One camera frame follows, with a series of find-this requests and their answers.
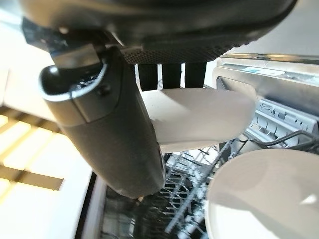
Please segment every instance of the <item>robotic arm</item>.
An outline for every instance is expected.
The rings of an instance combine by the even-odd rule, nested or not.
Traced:
[[[118,193],[158,191],[165,168],[153,125],[135,84],[177,88],[180,64],[201,87],[205,63],[257,40],[296,0],[21,0],[27,42],[51,54],[40,75],[44,99],[94,171]]]

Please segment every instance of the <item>dishwasher rack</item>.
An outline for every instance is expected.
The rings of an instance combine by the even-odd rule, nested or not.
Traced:
[[[307,138],[301,144],[286,149],[297,149],[319,154],[319,138],[305,131],[296,131],[272,142],[258,139],[233,139],[221,150],[215,146],[165,155],[166,184],[157,193],[129,202],[130,216],[117,216],[109,222],[117,232],[102,232],[103,239],[207,239],[204,204],[208,184],[217,170],[237,156],[244,145],[252,141],[260,148],[272,148],[293,137]],[[241,143],[233,150],[233,143]]]

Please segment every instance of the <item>dishwasher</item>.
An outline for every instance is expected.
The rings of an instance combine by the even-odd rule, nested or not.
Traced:
[[[153,195],[133,200],[106,187],[100,205],[100,210],[103,209],[100,220],[94,225],[96,238],[207,239],[204,219],[206,191],[223,164],[245,152],[267,148],[319,154],[317,108],[307,102],[318,95],[316,76],[292,70],[286,72],[280,68],[262,69],[259,66],[264,60],[261,56],[259,59],[254,57],[251,62],[255,65],[245,66],[242,56],[224,55],[218,58],[213,72],[216,88],[240,91],[257,99],[255,116],[246,131],[219,145],[165,154],[165,186]],[[263,89],[258,88],[256,81],[259,79],[264,80]],[[311,86],[307,88],[309,97],[301,103],[296,99],[299,95],[287,92],[272,97],[271,92],[265,92],[265,89],[270,89],[268,79],[272,84],[276,81],[290,89]],[[87,224],[84,223],[82,238],[88,235],[85,232],[89,227]]]

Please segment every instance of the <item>white plate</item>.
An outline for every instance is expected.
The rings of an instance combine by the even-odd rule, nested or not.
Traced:
[[[319,156],[288,149],[242,154],[207,192],[210,239],[318,239]]]
[[[226,90],[184,88],[141,92],[163,153],[216,145],[251,123],[255,102]]]

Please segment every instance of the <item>wire rack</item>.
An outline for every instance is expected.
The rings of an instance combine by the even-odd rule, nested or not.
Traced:
[[[134,238],[205,238],[207,186],[228,147],[229,143],[221,151],[212,146],[166,157],[166,184],[141,201],[142,216],[135,218]]]

